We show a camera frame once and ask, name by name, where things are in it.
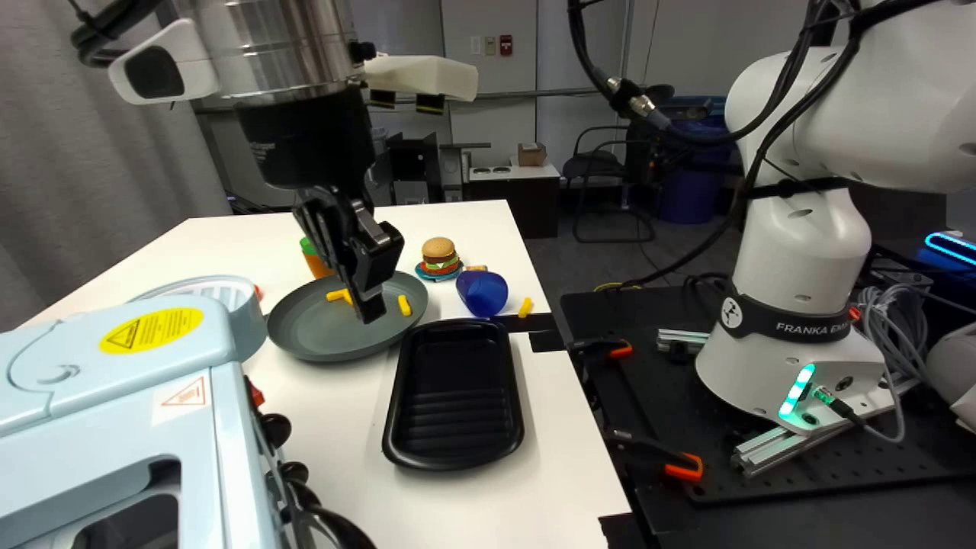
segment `yellow object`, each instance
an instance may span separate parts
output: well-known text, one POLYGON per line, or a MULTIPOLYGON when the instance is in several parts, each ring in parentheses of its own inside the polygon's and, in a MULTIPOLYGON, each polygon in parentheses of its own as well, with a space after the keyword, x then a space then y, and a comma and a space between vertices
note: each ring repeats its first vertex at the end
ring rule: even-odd
POLYGON ((166 307, 151 310, 143 317, 133 317, 120 326, 112 326, 101 342, 99 351, 103 354, 143 354, 166 345, 174 345, 176 339, 190 334, 196 326, 203 326, 205 310, 199 307, 166 307))
POLYGON ((518 317, 527 317, 527 315, 531 315, 531 300, 523 300, 518 317))
POLYGON ((399 305, 399 315, 404 315, 404 317, 413 315, 413 305, 410 305, 410 300, 407 300, 404 294, 397 295, 397 305, 399 305))
POLYGON ((345 288, 345 286, 339 286, 339 288, 327 294, 327 302, 345 302, 345 305, 355 305, 355 300, 347 295, 347 288, 345 288))

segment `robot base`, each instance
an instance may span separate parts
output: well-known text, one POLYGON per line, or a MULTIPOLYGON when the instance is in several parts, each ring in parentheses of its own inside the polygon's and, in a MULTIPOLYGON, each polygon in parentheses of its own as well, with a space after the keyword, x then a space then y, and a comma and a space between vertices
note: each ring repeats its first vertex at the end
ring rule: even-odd
POLYGON ((804 436, 828 436, 849 424, 828 401, 846 400, 862 419, 890 408, 881 351, 862 331, 830 345, 796 345, 765 334, 707 334, 697 372, 724 401, 804 436))

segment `blue cup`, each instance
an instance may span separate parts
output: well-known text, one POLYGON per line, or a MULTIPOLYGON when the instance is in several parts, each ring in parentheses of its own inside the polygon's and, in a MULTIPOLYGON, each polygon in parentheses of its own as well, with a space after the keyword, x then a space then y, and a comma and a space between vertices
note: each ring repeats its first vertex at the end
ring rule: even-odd
POLYGON ((476 317, 498 317, 509 302, 509 283, 495 272, 462 272, 459 294, 476 317))

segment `burger toy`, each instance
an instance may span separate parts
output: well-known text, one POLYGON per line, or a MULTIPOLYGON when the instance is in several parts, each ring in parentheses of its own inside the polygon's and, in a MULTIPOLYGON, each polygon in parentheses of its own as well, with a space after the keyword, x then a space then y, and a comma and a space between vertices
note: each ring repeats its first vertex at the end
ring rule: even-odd
POLYGON ((419 277, 425 281, 454 281, 464 262, 459 259, 454 241, 452 239, 429 239, 425 241, 419 262, 419 277))

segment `yellow label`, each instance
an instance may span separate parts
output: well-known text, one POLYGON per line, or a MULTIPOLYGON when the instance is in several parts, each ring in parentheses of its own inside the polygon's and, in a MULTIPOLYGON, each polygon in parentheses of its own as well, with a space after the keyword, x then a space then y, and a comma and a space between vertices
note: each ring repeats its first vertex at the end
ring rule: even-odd
POLYGON ((183 334, 190 334, 196 326, 203 326, 205 310, 199 307, 166 307, 151 310, 143 317, 133 317, 120 326, 112 326, 101 342, 99 351, 103 354, 143 354, 166 348, 183 334))

